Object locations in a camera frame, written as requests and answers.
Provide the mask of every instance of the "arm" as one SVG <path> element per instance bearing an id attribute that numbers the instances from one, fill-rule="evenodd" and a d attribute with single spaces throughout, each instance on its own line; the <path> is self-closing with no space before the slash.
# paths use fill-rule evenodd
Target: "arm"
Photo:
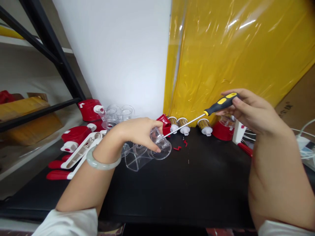
<path id="1" fill-rule="evenodd" d="M 272 220 L 315 230 L 315 196 L 294 133 L 267 101 L 246 89 L 232 91 L 243 101 L 233 99 L 229 112 L 256 133 L 248 194 L 256 229 Z"/>
<path id="2" fill-rule="evenodd" d="M 104 164 L 114 163 L 120 157 L 122 146 L 127 141 L 160 152 L 150 139 L 150 131 L 154 127 L 158 127 L 162 133 L 163 123 L 149 118 L 120 123 L 105 135 L 94 150 L 93 157 Z M 68 212 L 96 208 L 99 215 L 113 173 L 114 169 L 98 170 L 85 161 L 62 194 L 56 210 Z"/>

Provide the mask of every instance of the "black shelf frame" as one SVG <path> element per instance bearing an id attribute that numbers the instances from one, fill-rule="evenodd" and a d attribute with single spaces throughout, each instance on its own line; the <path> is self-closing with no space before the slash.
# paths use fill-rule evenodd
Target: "black shelf frame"
<path id="1" fill-rule="evenodd" d="M 1 6 L 0 18 L 54 63 L 73 99 L 0 123 L 0 132 L 25 124 L 86 99 L 39 0 L 20 0 L 20 3 L 43 42 L 42 44 Z"/>

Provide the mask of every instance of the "cardboard box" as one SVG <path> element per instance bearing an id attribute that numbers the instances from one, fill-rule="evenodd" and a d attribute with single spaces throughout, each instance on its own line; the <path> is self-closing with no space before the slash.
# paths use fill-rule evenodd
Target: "cardboard box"
<path id="1" fill-rule="evenodd" d="M 315 65 L 282 99 L 275 110 L 290 128 L 298 130 L 301 130 L 307 122 L 315 119 Z M 304 131 L 315 135 L 315 122 L 308 125 Z M 315 142 L 315 138 L 312 136 L 307 134 L 302 136 Z"/>
<path id="2" fill-rule="evenodd" d="M 0 104 L 0 123 L 49 107 L 49 103 L 39 97 L 31 97 Z M 1 138 L 13 144 L 28 146 L 53 134 L 63 125 L 55 113 L 37 118 L 26 124 L 7 130 Z"/>

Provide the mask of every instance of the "bracelet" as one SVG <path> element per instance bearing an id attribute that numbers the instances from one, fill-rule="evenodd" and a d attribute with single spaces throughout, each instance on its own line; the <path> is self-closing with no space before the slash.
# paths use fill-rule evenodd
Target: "bracelet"
<path id="1" fill-rule="evenodd" d="M 93 157 L 93 151 L 96 147 L 97 146 L 94 146 L 93 148 L 91 148 L 88 151 L 88 153 L 86 154 L 86 160 L 88 161 L 90 166 L 92 166 L 95 169 L 99 169 L 99 170 L 110 170 L 110 169 L 114 169 L 116 166 L 119 165 L 119 163 L 121 161 L 121 156 L 119 157 L 119 159 L 117 161 L 115 161 L 112 164 L 104 164 L 104 163 L 100 163 L 97 160 L 95 160 Z"/>

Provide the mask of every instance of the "red toy part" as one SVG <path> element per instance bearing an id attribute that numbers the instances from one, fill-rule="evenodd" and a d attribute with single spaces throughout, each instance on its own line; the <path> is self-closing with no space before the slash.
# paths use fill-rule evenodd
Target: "red toy part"
<path id="1" fill-rule="evenodd" d="M 167 135 L 168 133 L 171 132 L 172 124 L 165 114 L 161 115 L 159 118 L 157 118 L 157 120 L 163 122 L 163 135 Z"/>
<path id="2" fill-rule="evenodd" d="M 66 161 L 71 157 L 71 155 L 72 155 L 72 154 L 65 155 L 65 156 L 62 157 L 61 160 L 62 160 L 63 162 L 66 162 Z"/>
<path id="3" fill-rule="evenodd" d="M 66 180 L 70 173 L 71 173 L 70 171 L 53 170 L 53 171 L 48 173 L 48 175 L 46 176 L 46 179 L 48 179 L 48 180 Z"/>
<path id="4" fill-rule="evenodd" d="M 86 126 L 77 126 L 69 129 L 68 131 L 64 132 L 61 136 L 63 142 L 76 142 L 80 145 L 85 138 L 91 133 L 88 127 Z"/>
<path id="5" fill-rule="evenodd" d="M 178 148 L 175 148 L 175 147 L 174 147 L 173 149 L 179 151 L 179 150 L 181 149 L 181 146 L 178 146 Z"/>
<path id="6" fill-rule="evenodd" d="M 234 128 L 227 127 L 218 121 L 212 131 L 213 136 L 223 141 L 230 141 L 233 138 Z"/>
<path id="7" fill-rule="evenodd" d="M 237 146 L 239 146 L 248 156 L 253 157 L 253 150 L 251 148 L 242 143 L 238 143 Z"/>
<path id="8" fill-rule="evenodd" d="M 83 121 L 92 122 L 101 119 L 101 117 L 94 112 L 96 105 L 101 106 L 101 103 L 97 99 L 88 99 L 78 103 Z"/>
<path id="9" fill-rule="evenodd" d="M 159 118 L 157 118 L 157 120 L 163 122 L 163 127 L 165 127 L 168 124 L 171 125 L 171 122 L 168 120 L 165 114 L 161 115 Z"/>
<path id="10" fill-rule="evenodd" d="M 52 161 L 48 164 L 48 168 L 50 169 L 60 169 L 61 168 L 61 165 L 63 164 L 64 162 L 63 161 L 60 161 L 60 160 L 55 160 L 55 161 Z"/>
<path id="11" fill-rule="evenodd" d="M 163 127 L 163 135 L 167 135 L 168 133 L 171 132 L 171 126 L 169 127 Z"/>

